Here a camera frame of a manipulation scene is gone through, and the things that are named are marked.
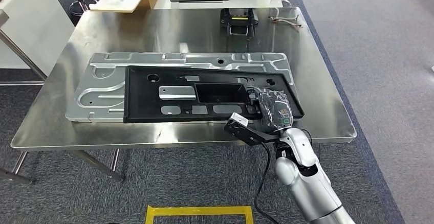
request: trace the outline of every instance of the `stainless steel table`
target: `stainless steel table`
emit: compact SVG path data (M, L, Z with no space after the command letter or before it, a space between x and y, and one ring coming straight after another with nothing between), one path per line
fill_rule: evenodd
M276 9L258 9L256 36L226 37L220 9L152 10L117 14L86 12L56 66L31 106L11 146L22 151L69 150L110 176L122 148L228 145L243 143L224 132L222 123L74 123L64 116L89 59L98 52L283 52L306 115L295 123L315 143L350 142L356 132L298 8L280 17L299 16L303 27L273 24ZM117 149L112 168L83 150Z

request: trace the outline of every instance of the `black cable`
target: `black cable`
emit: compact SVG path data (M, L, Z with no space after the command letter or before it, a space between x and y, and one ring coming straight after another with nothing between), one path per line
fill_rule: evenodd
M311 136L311 133L309 133L309 131L307 131L307 130L305 130L305 129L300 129L301 131L305 131L306 133L308 133L308 135L309 135L309 139L310 139L310 142L311 142L311 146L313 146L312 145L312 136ZM320 161L319 160L319 145L318 145L318 161Z
M255 204L255 208L256 210L263 216L265 216L266 218L268 218L272 223L274 224L279 224L273 217L269 216L267 213L265 213L263 210L261 210L258 205L257 205L257 197L259 196L259 193L261 192L262 189L262 185L264 184L265 181L265 176L267 175L268 172L268 168L270 167L270 160L271 160L271 153L270 150L268 149L268 147L261 142L261 145L265 148L265 151L267 151L267 164L265 165L265 170L264 170L264 174L262 175L262 180L261 180L261 184L259 185L259 189L258 192L256 193L255 196L255 200L254 200L254 204Z

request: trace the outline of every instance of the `black plastic panel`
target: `black plastic panel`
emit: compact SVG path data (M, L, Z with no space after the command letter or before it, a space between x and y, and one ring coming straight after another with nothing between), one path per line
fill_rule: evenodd
M162 100L159 93L161 86L191 86L196 93L196 99ZM299 119L304 115L282 74L128 66L125 73L123 122L220 121L228 120L232 110L236 110L247 119L260 119L262 114L259 112L259 106L250 103L246 92L246 89L252 86L284 91L288 96L294 118ZM193 106L194 109L200 106L201 112L194 112Z

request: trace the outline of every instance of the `white table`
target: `white table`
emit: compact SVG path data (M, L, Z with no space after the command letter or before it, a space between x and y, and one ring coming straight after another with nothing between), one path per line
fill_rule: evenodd
M173 3L170 0L157 0L154 9L191 8L281 8L281 0L271 0L268 5L259 5L256 0L228 0L223 2Z

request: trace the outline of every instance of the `black clamp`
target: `black clamp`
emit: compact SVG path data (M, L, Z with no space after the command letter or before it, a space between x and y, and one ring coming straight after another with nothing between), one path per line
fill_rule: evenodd
M220 24L227 29L227 36L255 36L258 18L254 9L228 9L220 11Z

